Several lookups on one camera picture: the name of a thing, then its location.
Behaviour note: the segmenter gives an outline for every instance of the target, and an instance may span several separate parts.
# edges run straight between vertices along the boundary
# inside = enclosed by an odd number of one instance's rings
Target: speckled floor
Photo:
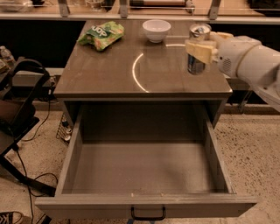
[[[280,115],[259,107],[247,107],[245,114],[240,115],[236,109],[227,106],[226,112],[221,116],[215,132],[228,173],[236,192],[240,195],[257,196],[258,204],[239,218],[166,219],[161,221],[163,224],[278,224],[280,222]],[[41,121],[46,118],[46,115],[46,111],[37,112]],[[57,177],[60,175],[67,152],[67,146],[56,137],[61,116],[62,112],[51,111],[35,139],[21,142],[19,153],[29,177],[36,178],[46,172],[53,173]],[[32,137],[34,130],[24,139]],[[9,153],[7,158],[21,172],[23,171],[16,153]],[[56,180],[52,175],[39,180],[56,186]],[[31,221],[41,222],[39,218],[43,213],[35,206],[32,206],[31,210],[26,187],[10,179],[9,174],[1,167],[0,201],[0,212],[20,211],[25,216],[24,224]],[[71,220],[70,222],[124,224],[127,220]],[[52,220],[51,223],[67,224],[69,220]]]

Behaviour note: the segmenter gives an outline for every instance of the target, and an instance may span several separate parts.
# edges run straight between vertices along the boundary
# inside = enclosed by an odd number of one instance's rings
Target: drawer
[[[256,203],[238,196],[203,101],[89,102],[80,107],[52,218],[236,217]]]

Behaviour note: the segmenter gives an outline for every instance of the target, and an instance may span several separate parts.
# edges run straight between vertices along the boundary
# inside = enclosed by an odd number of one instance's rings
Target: black chair
[[[13,97],[12,81],[20,71],[42,75],[25,99],[16,100]],[[35,116],[36,109],[32,103],[49,78],[49,73],[41,63],[23,57],[20,57],[15,66],[2,75],[2,79],[0,79],[0,165],[19,182],[43,194],[54,196],[54,187],[26,177],[5,158],[8,151],[18,151],[18,142],[39,122],[39,119]]]

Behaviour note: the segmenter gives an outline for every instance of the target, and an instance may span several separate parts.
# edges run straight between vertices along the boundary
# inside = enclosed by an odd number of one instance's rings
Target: green snack bag
[[[101,25],[93,25],[86,33],[77,40],[81,45],[93,45],[97,51],[104,50],[107,46],[121,38],[124,33],[122,25],[114,21]]]

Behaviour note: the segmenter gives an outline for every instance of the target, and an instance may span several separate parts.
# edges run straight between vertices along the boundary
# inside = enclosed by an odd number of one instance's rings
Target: white bowl
[[[152,19],[143,23],[143,31],[152,43],[160,43],[172,28],[170,23],[164,20]]]

